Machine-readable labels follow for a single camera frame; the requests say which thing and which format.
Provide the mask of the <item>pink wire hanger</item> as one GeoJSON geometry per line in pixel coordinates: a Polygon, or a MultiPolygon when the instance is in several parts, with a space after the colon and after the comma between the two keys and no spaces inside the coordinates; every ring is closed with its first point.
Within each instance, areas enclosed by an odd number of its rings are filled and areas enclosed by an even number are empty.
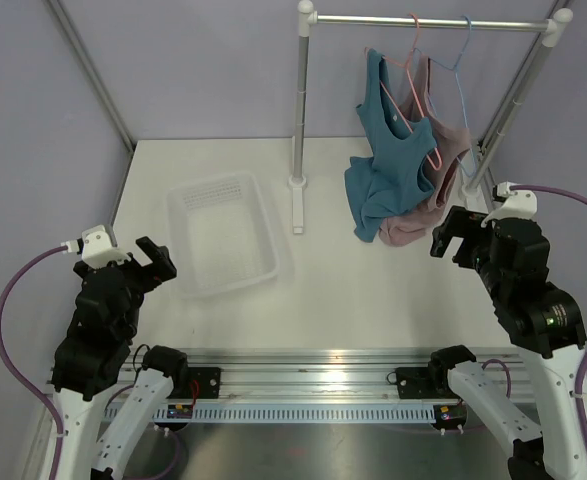
{"type": "MultiPolygon", "coordinates": [[[[386,64],[392,64],[395,65],[396,67],[399,67],[403,70],[406,79],[408,80],[408,84],[410,87],[410,92],[412,94],[413,100],[414,100],[414,105],[418,108],[418,111],[420,113],[420,119],[426,119],[427,116],[424,113],[424,109],[421,103],[421,100],[419,98],[419,95],[417,93],[417,90],[415,88],[415,84],[413,82],[413,77],[411,76],[411,66],[412,66],[412,59],[413,59],[413,55],[414,52],[416,50],[417,47],[417,43],[420,37],[420,23],[419,23],[419,19],[418,17],[414,14],[414,13],[410,13],[409,17],[413,20],[414,22],[414,27],[416,29],[416,33],[413,39],[413,43],[411,46],[411,49],[409,50],[409,53],[407,54],[407,58],[405,60],[404,63],[400,63],[399,61],[390,58],[388,56],[385,55],[380,55],[380,58],[386,63],[386,64]]],[[[402,110],[400,109],[400,107],[398,106],[394,96],[390,93],[389,89],[387,88],[386,83],[383,81],[383,79],[380,79],[379,81],[380,86],[382,87],[382,90],[384,92],[384,94],[387,96],[387,98],[390,100],[393,108],[395,109],[396,113],[401,117],[404,125],[406,126],[407,130],[409,133],[413,133],[414,129],[413,129],[413,124],[404,116],[402,110]]],[[[428,163],[431,165],[432,169],[434,171],[440,171],[443,167],[443,159],[441,156],[441,153],[438,149],[437,146],[434,147],[433,152],[435,153],[436,156],[436,161],[433,160],[433,158],[431,157],[430,154],[426,155],[426,159],[428,160],[428,163]]]]}

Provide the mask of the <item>blue tank top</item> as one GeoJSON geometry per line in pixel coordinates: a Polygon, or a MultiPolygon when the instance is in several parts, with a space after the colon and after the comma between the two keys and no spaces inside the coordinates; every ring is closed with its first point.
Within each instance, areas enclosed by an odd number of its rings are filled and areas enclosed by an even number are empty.
{"type": "Polygon", "coordinates": [[[356,237],[372,242],[383,221],[413,210],[434,193],[424,172],[436,140],[427,118],[411,121],[390,94],[387,62],[374,49],[366,53],[366,85],[356,113],[372,155],[350,158],[345,191],[356,237]]]}

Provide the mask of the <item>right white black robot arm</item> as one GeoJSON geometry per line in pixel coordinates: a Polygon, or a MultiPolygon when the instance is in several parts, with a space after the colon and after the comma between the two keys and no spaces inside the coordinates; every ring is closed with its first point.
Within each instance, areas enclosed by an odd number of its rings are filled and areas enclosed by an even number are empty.
{"type": "Polygon", "coordinates": [[[388,375],[403,399],[434,394],[469,407],[500,444],[513,479],[587,479],[586,333],[576,301],[548,281],[550,243],[540,226],[452,207],[434,229],[430,254],[461,239],[454,263],[475,271],[499,325],[518,350],[537,420],[485,375],[465,346],[433,352],[424,367],[388,375]]]}

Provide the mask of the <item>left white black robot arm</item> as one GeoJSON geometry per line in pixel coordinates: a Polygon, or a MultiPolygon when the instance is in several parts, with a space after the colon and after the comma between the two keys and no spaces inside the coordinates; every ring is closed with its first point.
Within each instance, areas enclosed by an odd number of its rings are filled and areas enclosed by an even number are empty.
{"type": "Polygon", "coordinates": [[[148,264],[98,230],[66,246],[81,255],[74,266],[81,290],[55,352],[51,380],[56,417],[46,460],[58,479],[123,478],[135,446],[164,402],[170,404],[168,417],[191,420],[198,400],[219,395],[220,369],[191,367],[186,353],[154,346],[145,353],[114,420],[106,430],[100,428],[117,395],[145,295],[177,275],[167,247],[147,237],[136,244],[148,264]]]}

